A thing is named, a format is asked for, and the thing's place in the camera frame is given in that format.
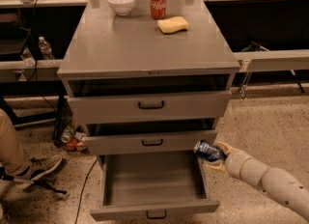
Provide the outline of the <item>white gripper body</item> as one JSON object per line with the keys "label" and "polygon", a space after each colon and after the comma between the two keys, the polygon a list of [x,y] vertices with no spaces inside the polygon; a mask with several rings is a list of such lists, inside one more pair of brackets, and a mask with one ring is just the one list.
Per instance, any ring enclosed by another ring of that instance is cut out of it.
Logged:
{"label": "white gripper body", "polygon": [[257,177],[256,160],[244,151],[230,153],[225,160],[227,173],[238,180],[253,182]]}

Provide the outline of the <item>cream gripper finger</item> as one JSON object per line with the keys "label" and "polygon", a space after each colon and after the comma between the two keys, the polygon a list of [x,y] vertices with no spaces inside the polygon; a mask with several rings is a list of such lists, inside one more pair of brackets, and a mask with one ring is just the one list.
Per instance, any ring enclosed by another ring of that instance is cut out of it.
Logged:
{"label": "cream gripper finger", "polygon": [[226,172],[225,165],[224,165],[224,162],[222,160],[215,161],[215,162],[206,161],[205,165],[207,167],[213,169],[213,170],[216,170],[216,171],[219,171],[219,172],[222,172],[222,173]]}
{"label": "cream gripper finger", "polygon": [[217,148],[219,148],[220,150],[222,150],[225,155],[229,155],[229,154],[232,154],[232,153],[235,153],[235,152],[238,151],[237,148],[235,148],[235,147],[231,146],[230,144],[225,143],[223,141],[217,141],[215,143],[215,146]]}

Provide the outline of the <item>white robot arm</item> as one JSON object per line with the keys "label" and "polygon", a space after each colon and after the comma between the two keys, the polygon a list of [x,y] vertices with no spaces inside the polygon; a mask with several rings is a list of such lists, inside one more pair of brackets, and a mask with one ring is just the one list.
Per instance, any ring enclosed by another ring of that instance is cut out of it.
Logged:
{"label": "white robot arm", "polygon": [[280,168],[270,167],[227,143],[218,141],[214,146],[227,157],[225,160],[205,161],[209,168],[225,172],[230,177],[249,184],[309,221],[309,191],[292,174]]}

